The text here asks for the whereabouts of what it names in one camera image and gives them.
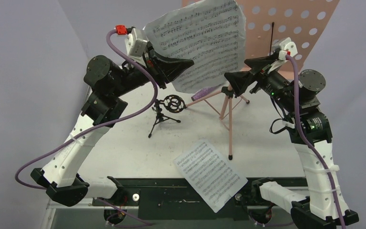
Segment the pink music stand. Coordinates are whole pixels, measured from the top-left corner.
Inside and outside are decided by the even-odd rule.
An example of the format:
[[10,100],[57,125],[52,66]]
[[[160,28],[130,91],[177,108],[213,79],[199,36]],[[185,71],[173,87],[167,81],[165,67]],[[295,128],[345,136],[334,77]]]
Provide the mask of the pink music stand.
[[[299,71],[333,14],[336,0],[245,0],[245,15],[253,25],[247,32],[246,59],[274,53],[272,44],[290,37],[298,54],[293,57]],[[287,61],[277,70],[289,81],[294,79],[293,66]],[[231,85],[223,91],[234,95]]]

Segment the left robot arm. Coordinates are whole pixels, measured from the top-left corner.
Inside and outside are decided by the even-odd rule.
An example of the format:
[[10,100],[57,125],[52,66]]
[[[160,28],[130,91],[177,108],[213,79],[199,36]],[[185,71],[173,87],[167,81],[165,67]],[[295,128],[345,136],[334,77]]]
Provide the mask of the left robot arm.
[[45,188],[49,198],[72,207],[84,198],[103,198],[115,206],[124,192],[113,177],[89,178],[79,169],[97,142],[114,126],[127,107],[121,97],[146,83],[164,89],[193,66],[190,59],[164,57],[148,44],[138,60],[127,56],[118,65],[104,55],[93,57],[87,65],[84,82],[92,92],[66,142],[52,160],[35,168],[31,178]]

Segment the purple glitter microphone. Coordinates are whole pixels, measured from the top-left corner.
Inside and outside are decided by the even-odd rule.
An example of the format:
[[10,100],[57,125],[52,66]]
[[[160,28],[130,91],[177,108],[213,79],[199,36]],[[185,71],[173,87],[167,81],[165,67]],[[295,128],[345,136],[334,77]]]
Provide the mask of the purple glitter microphone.
[[198,92],[196,92],[191,97],[191,100],[194,102],[196,100],[200,100],[200,99],[203,99],[203,98],[209,98],[209,97],[212,97],[216,94],[219,94],[220,92],[221,92],[220,86],[203,88],[203,89],[199,90]]

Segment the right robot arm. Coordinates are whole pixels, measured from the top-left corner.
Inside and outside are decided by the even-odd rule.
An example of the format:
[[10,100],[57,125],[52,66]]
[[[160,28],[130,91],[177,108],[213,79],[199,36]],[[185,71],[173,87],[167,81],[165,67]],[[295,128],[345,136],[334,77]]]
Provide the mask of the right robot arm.
[[289,55],[284,61],[293,66],[294,79],[289,81],[276,69],[276,54],[245,60],[248,71],[225,73],[236,96],[246,90],[264,91],[277,112],[281,113],[283,131],[287,131],[305,174],[309,194],[297,194],[271,178],[252,182],[250,198],[257,205],[269,202],[291,215],[299,229],[346,228],[359,221],[343,198],[337,179],[339,166],[333,159],[333,135],[328,118],[319,109],[317,94],[326,85],[324,76],[312,69],[299,71]]

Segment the sheet music page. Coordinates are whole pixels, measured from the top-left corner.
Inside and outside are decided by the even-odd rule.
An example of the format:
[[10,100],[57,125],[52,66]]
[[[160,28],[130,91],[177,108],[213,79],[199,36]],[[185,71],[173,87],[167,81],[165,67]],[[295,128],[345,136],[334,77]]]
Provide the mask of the sheet music page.
[[214,213],[248,182],[246,176],[206,139],[196,141],[173,162]]
[[226,72],[244,64],[246,17],[234,0],[189,4],[146,24],[144,31],[160,55],[194,62],[172,81],[181,93],[221,85]]

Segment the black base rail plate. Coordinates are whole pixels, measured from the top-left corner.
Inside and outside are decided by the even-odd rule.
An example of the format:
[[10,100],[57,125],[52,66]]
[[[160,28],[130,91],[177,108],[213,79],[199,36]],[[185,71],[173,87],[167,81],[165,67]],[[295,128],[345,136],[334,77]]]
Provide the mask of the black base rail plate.
[[273,217],[274,205],[254,198],[251,188],[253,178],[223,207],[214,212],[194,188],[183,178],[120,179],[119,189],[110,199],[94,198],[93,206],[107,207],[104,217],[112,223],[123,214],[111,209],[114,205],[123,210],[134,207],[138,218],[144,220],[248,220],[253,218],[267,223]]

